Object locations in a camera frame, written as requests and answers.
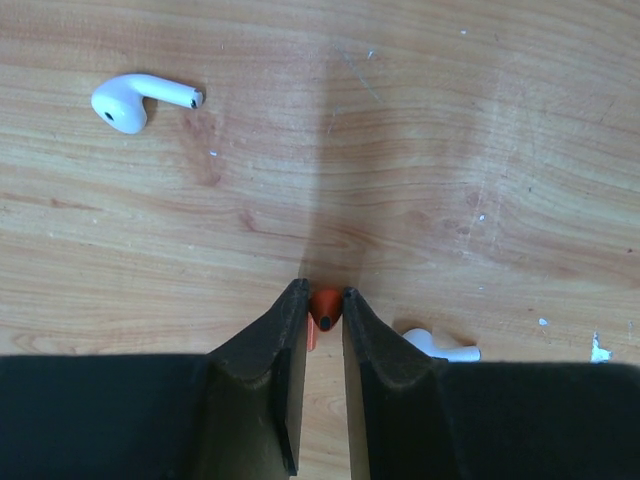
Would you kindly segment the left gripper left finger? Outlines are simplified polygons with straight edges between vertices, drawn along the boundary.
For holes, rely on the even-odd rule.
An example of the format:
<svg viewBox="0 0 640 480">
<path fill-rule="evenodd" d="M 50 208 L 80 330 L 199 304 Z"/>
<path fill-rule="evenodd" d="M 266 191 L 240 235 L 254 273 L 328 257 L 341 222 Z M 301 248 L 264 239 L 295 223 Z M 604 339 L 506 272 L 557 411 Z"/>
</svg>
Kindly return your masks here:
<svg viewBox="0 0 640 480">
<path fill-rule="evenodd" d="M 205 354 L 1 360 L 5 479 L 287 479 L 299 470 L 309 283 Z"/>
</svg>

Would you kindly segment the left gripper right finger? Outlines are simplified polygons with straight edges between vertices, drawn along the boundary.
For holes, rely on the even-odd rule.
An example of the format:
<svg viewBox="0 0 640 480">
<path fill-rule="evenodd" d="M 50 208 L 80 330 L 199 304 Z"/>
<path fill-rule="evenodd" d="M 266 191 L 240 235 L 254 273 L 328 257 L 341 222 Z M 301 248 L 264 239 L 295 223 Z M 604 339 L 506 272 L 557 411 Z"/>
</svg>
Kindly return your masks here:
<svg viewBox="0 0 640 480">
<path fill-rule="evenodd" d="M 355 479 L 635 479 L 639 370 L 617 363 L 453 363 L 344 293 Z"/>
</svg>

